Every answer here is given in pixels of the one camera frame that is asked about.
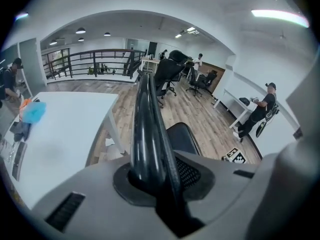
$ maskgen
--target ceiling light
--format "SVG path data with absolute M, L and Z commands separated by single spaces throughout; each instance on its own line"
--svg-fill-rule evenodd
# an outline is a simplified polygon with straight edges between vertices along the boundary
M 309 27 L 309 22 L 305 17 L 281 10 L 252 10 L 252 14 L 256 17 L 274 18 L 296 23 L 305 28 Z
M 83 27 L 80 27 L 75 33 L 76 34 L 83 34 L 83 33 L 86 33 L 86 30 Z
M 53 45 L 55 45 L 55 44 L 57 44 L 58 42 L 54 39 L 54 40 L 52 40 L 51 41 L 51 43 L 49 44 L 50 46 L 53 46 Z
M 17 20 L 19 20 L 19 19 L 22 19 L 22 18 L 24 18 L 24 17 L 27 17 L 28 15 L 29 15 L 29 13 L 27 13 L 27 12 L 22 12 L 22 13 L 18 14 L 17 16 L 15 16 L 15 20 L 17 21 Z

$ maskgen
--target person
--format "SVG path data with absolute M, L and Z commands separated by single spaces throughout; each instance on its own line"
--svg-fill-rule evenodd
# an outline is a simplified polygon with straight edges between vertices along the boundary
M 8 69 L 3 69 L 1 74 L 1 85 L 0 85 L 0 100 L 5 100 L 6 98 L 17 98 L 21 97 L 21 93 L 15 92 L 16 85 L 16 74 L 17 70 L 22 68 L 22 61 L 20 58 L 16 58 L 12 66 Z
M 241 139 L 250 133 L 254 125 L 264 119 L 266 114 L 273 109 L 276 104 L 277 95 L 276 95 L 276 85 L 271 82 L 267 86 L 268 94 L 264 97 L 263 101 L 254 100 L 253 102 L 257 104 L 256 109 L 249 116 L 248 120 L 239 127 L 234 128 L 233 135 L 241 141 Z
M 159 52 L 160 61 L 166 58 L 166 52 L 167 52 L 167 49 L 165 49 L 163 52 Z
M 194 60 L 193 60 L 193 63 L 194 63 L 194 70 L 199 70 L 200 69 L 200 67 L 202 66 L 202 56 L 203 56 L 203 54 L 202 53 L 199 53 L 199 56 L 198 56 L 198 58 L 195 58 Z

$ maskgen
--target railing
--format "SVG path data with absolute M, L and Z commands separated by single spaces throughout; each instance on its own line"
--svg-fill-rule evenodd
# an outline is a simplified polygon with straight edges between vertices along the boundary
M 43 68 L 48 80 L 77 75 L 122 75 L 132 79 L 145 55 L 145 51 L 131 49 L 89 50 L 52 60 Z

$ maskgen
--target black slot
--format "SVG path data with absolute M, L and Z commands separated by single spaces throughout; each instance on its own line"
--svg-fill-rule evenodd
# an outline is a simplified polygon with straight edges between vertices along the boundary
M 84 199 L 83 194 L 74 192 L 69 194 L 45 221 L 63 232 Z
M 242 177 L 246 177 L 246 178 L 249 178 L 249 179 L 252 179 L 254 177 L 254 173 L 253 172 L 249 172 L 249 171 L 245 171 L 245 170 L 235 170 L 233 172 L 233 174 L 236 174 L 236 175 L 239 175 L 239 176 L 242 176 Z

